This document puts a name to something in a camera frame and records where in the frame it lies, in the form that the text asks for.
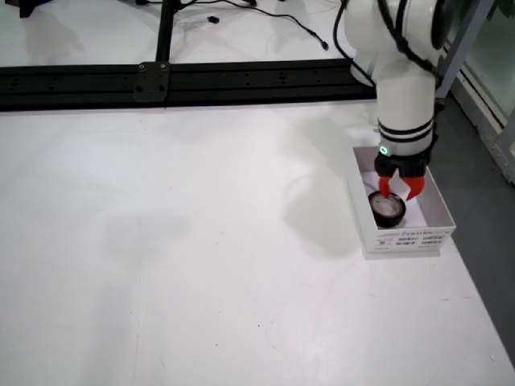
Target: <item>black tape roll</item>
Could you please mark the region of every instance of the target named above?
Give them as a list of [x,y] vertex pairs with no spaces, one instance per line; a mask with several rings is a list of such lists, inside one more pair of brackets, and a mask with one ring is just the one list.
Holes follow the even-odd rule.
[[385,197],[379,191],[375,191],[369,195],[369,202],[373,218],[380,228],[397,227],[406,215],[406,204],[394,193]]

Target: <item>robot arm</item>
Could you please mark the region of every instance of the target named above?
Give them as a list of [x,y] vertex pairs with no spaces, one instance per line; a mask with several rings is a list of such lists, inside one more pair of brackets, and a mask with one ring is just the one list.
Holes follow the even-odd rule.
[[356,64],[377,88],[380,190],[389,195],[389,180],[398,170],[412,199],[424,187],[436,139],[435,65],[451,27],[453,0],[347,3],[345,34],[358,52]]

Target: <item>black cable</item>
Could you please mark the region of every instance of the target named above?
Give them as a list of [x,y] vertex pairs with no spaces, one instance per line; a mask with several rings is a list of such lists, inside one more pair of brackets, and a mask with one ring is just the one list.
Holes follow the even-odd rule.
[[187,6],[192,6],[193,4],[196,4],[196,5],[198,5],[198,4],[216,4],[218,2],[226,2],[228,4],[231,4],[232,6],[236,6],[238,8],[244,9],[244,10],[255,10],[257,12],[260,12],[260,13],[270,16],[272,18],[288,18],[289,20],[291,20],[292,22],[297,24],[299,27],[301,27],[303,30],[305,30],[305,32],[307,32],[309,35],[311,35],[315,39],[317,39],[325,51],[327,51],[329,49],[329,44],[327,44],[325,41],[323,41],[322,38],[320,38],[316,32],[314,32],[313,30],[304,26],[295,16],[292,16],[291,14],[271,14],[270,12],[267,12],[265,10],[257,8],[256,6],[243,6],[241,4],[236,4],[235,2],[231,2],[229,0],[211,0],[208,2],[200,2],[198,0],[191,0],[189,3],[184,4],[182,9],[186,8]]
[[372,77],[367,74],[367,72],[360,67],[359,64],[357,64],[354,59],[349,55],[347,54],[347,52],[344,51],[344,49],[340,46],[340,42],[338,41],[338,28],[340,27],[340,22],[341,22],[341,17],[342,15],[344,14],[344,11],[347,9],[347,5],[348,5],[348,0],[341,0],[341,5],[340,5],[340,8],[338,10],[338,14],[336,15],[336,20],[335,20],[335,26],[332,30],[332,40],[334,41],[334,44],[335,44],[335,47],[336,49],[340,52],[340,54],[347,60],[350,60],[351,61],[351,65],[354,66],[354,68],[360,72],[360,74],[362,76],[365,77],[365,79],[370,82],[370,84],[373,86],[373,87],[376,87],[376,82],[373,81]]
[[391,14],[389,13],[389,7],[386,0],[377,0],[377,5],[379,7],[379,12],[381,13],[383,22],[386,25],[386,29],[392,36],[392,39],[397,45],[397,49],[399,50],[399,52],[404,54],[410,61],[417,64],[422,70],[425,70],[433,74],[437,80],[438,87],[441,78],[436,70],[436,67],[432,64],[432,62],[430,62],[427,59],[422,59],[420,56],[418,56],[411,50],[408,40],[404,37],[402,31],[398,31],[393,24],[393,19]]

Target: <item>open cardboard box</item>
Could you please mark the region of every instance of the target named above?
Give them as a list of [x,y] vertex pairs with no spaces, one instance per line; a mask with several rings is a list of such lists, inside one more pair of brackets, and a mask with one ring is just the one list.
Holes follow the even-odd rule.
[[[378,177],[373,165],[376,156],[376,146],[354,147],[348,152],[345,166],[348,189],[366,251],[390,253],[440,249],[456,226],[429,170],[422,194],[406,203],[404,220],[391,229],[376,225],[369,204],[369,194],[378,190]],[[408,186],[397,175],[390,181],[390,188],[403,199],[408,196]]]

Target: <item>white tabletop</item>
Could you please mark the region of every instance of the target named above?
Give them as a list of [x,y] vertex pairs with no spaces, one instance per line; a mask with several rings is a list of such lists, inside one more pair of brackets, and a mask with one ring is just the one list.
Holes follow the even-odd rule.
[[[305,0],[306,14],[331,2]],[[334,55],[287,21],[194,13],[175,62]],[[33,16],[0,5],[1,65],[154,55],[150,11],[56,0]],[[329,40],[333,18],[304,21]],[[1,115],[0,384],[513,384],[452,242],[440,257],[364,259],[341,149],[377,142],[373,110]]]

